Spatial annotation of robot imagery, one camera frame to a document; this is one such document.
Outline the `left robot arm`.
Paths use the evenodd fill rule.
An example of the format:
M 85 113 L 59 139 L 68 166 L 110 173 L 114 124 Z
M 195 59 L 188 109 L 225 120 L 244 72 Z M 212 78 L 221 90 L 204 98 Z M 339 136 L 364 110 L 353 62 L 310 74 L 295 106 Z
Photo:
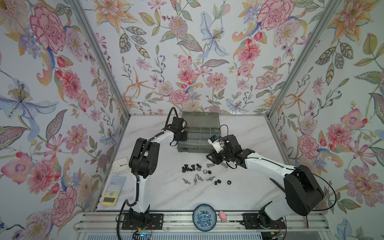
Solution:
M 138 138 L 130 157 L 129 167 L 136 182 L 136 196 L 132 204 L 126 203 L 134 212 L 144 214 L 150 209 L 150 197 L 146 190 L 155 172 L 161 150 L 161 143 L 168 143 L 171 147 L 179 142 L 185 142 L 188 126 L 184 118 L 173 117 L 172 123 L 166 123 L 165 127 L 149 139 Z

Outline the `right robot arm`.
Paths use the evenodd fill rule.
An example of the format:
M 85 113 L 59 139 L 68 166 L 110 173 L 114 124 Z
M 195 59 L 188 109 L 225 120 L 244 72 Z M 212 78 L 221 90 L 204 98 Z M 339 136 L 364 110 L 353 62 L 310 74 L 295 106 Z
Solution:
M 263 206 L 259 210 L 259 219 L 276 221 L 292 214 L 307 216 L 325 197 L 315 175 L 304 165 L 294 167 L 280 164 L 254 150 L 242 149 L 234 135 L 223 138 L 213 135 L 208 139 L 208 143 L 214 148 L 214 151 L 207 155 L 207 159 L 212 163 L 234 163 L 235 167 L 267 176 L 283 188 L 285 197 Z

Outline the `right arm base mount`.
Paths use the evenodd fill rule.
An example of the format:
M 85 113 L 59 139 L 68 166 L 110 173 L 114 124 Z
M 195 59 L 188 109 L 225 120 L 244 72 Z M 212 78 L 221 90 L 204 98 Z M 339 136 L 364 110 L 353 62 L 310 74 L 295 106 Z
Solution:
M 246 230 L 284 230 L 286 222 L 284 218 L 271 220 L 268 216 L 259 213 L 244 213 L 242 214 L 242 225 Z

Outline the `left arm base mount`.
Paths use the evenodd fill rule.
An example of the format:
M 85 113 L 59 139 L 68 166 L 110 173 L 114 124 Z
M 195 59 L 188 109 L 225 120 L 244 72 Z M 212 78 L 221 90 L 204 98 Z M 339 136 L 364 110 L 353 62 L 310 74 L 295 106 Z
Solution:
M 122 230 L 162 230 L 164 214 L 151 214 L 149 211 L 138 213 L 129 210 L 123 214 Z

